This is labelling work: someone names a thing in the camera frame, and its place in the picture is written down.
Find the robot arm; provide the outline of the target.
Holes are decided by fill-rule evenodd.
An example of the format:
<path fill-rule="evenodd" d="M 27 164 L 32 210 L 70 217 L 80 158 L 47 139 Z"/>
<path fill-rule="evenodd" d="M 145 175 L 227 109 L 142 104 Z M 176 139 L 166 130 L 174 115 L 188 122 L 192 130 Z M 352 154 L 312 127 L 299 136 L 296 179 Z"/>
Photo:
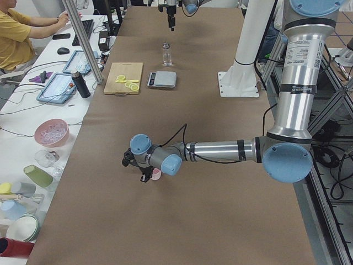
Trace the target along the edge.
<path fill-rule="evenodd" d="M 141 180 L 151 179 L 154 169 L 173 176 L 182 162 L 207 161 L 233 164 L 261 163 L 270 177 L 294 183 L 310 172 L 312 137 L 309 117 L 326 38 L 335 30 L 342 1 L 285 1 L 284 34 L 288 44 L 277 100 L 274 126 L 265 136 L 223 142 L 166 142 L 152 144 L 137 134 L 124 153 L 123 166 L 135 166 Z"/>
<path fill-rule="evenodd" d="M 207 2 L 208 1 L 197 1 L 197 0 L 182 0 L 182 1 L 166 0 L 166 1 L 158 1 L 157 7 L 160 12 L 163 12 L 164 9 L 166 10 L 168 27 L 170 28 L 171 31 L 174 31 L 174 28 L 176 25 L 175 15 L 177 13 L 178 7 L 181 7 L 181 10 L 187 17 L 190 17 L 190 16 L 193 16 L 197 12 L 197 10 L 204 3 L 207 3 Z"/>

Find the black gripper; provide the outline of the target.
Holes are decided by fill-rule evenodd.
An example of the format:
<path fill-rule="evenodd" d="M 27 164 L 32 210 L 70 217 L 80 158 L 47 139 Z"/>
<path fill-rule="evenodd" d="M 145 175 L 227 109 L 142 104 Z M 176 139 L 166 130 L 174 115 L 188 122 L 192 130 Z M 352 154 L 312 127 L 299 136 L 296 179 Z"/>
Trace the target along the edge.
<path fill-rule="evenodd" d="M 142 172 L 142 176 L 141 176 L 140 181 L 143 182 L 143 183 L 147 183 L 152 178 L 154 167 L 152 167 L 152 166 L 147 166 L 147 167 L 140 166 L 137 163 L 137 161 L 136 161 L 136 159 L 134 157 L 134 154 L 132 153 L 130 148 L 128 148 L 123 154 L 122 165 L 124 167 L 127 167 L 128 165 L 132 165 L 132 166 L 138 167 L 140 169 L 140 171 Z"/>
<path fill-rule="evenodd" d="M 158 10 L 162 12 L 163 8 L 167 9 L 168 27 L 171 28 L 171 31 L 174 31 L 175 17 L 173 15 L 170 16 L 169 13 L 175 13 L 177 10 L 177 5 L 178 0 L 158 0 Z"/>

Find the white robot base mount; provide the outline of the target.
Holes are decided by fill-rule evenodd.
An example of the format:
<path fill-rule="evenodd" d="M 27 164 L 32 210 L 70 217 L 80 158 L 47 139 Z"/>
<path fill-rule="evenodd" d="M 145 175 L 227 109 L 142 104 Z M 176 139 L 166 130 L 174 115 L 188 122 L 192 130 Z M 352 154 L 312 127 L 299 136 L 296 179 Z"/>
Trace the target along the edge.
<path fill-rule="evenodd" d="M 257 98 L 254 63 L 265 33 L 268 19 L 273 15 L 276 1 L 248 2 L 234 63 L 226 72 L 218 73 L 221 97 Z"/>

